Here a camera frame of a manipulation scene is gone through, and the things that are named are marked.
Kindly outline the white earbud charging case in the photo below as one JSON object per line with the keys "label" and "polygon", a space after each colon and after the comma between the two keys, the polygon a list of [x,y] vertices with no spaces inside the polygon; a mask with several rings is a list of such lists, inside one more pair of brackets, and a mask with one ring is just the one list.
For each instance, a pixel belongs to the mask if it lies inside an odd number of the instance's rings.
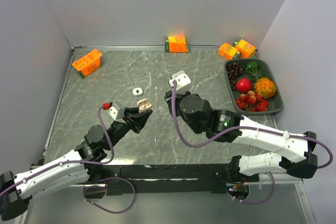
{"label": "white earbud charging case", "polygon": [[133,94],[135,97],[142,96],[142,95],[143,95],[143,89],[142,89],[142,88],[134,88],[134,89],[132,90],[132,94]]}

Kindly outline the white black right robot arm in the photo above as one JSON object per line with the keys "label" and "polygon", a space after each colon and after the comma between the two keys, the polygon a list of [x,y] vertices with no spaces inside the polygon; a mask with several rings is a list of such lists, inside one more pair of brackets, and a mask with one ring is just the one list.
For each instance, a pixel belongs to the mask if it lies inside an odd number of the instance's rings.
{"label": "white black right robot arm", "polygon": [[318,168],[318,158],[313,154],[315,143],[305,134],[291,134],[259,124],[246,116],[229,110],[213,109],[207,100],[197,94],[164,96],[180,137],[177,117],[195,134],[204,133],[214,142],[246,144],[261,148],[264,154],[234,156],[229,164],[229,175],[235,181],[258,173],[284,172],[301,179],[312,178]]}

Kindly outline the beige earbud charging case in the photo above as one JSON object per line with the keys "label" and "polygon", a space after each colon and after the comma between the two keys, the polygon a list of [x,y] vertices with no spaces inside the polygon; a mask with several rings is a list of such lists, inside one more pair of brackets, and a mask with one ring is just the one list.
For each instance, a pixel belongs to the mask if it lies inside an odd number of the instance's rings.
{"label": "beige earbud charging case", "polygon": [[149,99],[141,99],[136,104],[138,106],[139,113],[152,109],[152,104],[150,103]]}

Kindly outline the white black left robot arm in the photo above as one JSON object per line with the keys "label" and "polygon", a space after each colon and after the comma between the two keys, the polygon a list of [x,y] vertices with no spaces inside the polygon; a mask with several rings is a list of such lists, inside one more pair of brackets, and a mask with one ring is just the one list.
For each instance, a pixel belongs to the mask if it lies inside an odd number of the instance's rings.
{"label": "white black left robot arm", "polygon": [[43,194],[53,193],[65,187],[85,182],[98,183],[103,179],[103,165],[107,152],[114,158],[114,146],[129,132],[138,134],[152,114],[144,105],[135,108],[104,103],[98,116],[108,110],[113,119],[106,128],[102,119],[92,126],[81,144],[60,158],[27,172],[1,174],[1,220],[15,219],[28,210],[29,202]]}

